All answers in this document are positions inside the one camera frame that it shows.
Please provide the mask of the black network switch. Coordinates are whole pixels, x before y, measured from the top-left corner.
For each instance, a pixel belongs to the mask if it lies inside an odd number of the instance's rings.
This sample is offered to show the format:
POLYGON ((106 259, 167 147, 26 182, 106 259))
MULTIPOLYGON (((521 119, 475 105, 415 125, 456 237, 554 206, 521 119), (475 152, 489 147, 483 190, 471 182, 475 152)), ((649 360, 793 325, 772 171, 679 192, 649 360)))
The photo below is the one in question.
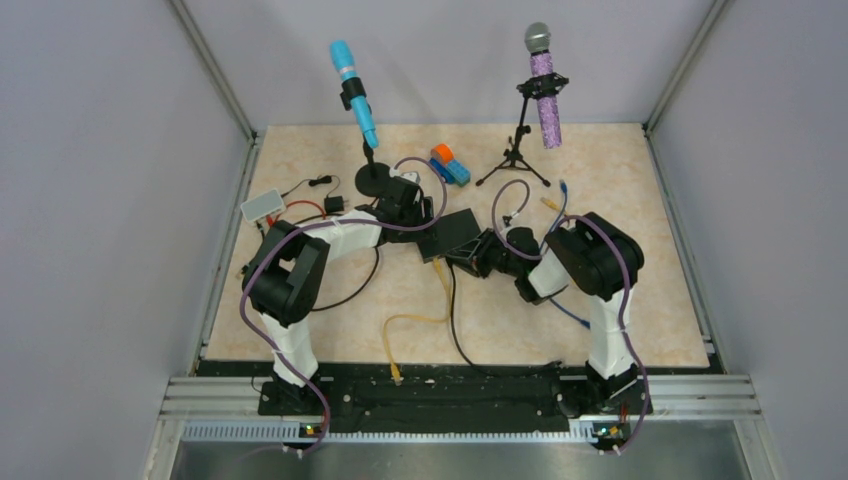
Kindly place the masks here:
POLYGON ((474 240, 481 233, 472 209, 466 208, 442 216, 434 226, 425 230, 416 241, 423 263, 474 240))

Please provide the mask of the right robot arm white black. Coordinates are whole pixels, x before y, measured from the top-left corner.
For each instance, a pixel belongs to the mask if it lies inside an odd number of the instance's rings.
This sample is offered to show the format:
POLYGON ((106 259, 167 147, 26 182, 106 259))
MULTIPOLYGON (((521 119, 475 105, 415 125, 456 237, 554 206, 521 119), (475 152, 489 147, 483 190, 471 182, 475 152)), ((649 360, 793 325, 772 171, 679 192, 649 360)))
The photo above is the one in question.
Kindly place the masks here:
POLYGON ((487 229, 450 250, 446 259, 474 277, 486 278, 493 272, 512 277, 520 297, 534 305, 568 287, 577 288, 589 301, 591 346, 585 379, 554 387, 558 407, 570 418, 643 417, 652 405, 646 369, 628 325, 644 253, 632 237, 594 212, 573 221, 571 227, 558 221, 543 241, 526 227, 487 229))

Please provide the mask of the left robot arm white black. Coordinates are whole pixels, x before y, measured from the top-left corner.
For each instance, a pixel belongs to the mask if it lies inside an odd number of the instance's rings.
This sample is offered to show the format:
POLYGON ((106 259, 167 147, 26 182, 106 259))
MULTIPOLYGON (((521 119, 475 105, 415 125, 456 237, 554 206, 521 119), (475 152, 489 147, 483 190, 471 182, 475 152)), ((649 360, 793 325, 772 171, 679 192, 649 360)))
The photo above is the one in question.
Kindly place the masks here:
POLYGON ((444 211, 418 182, 401 174, 390 176, 374 204, 317 223, 280 221, 270 228, 247 265, 239 300, 241 320, 274 357, 269 398, 297 413, 315 408, 329 413, 314 379, 318 361, 308 324, 327 265, 386 243, 416 242, 444 211))

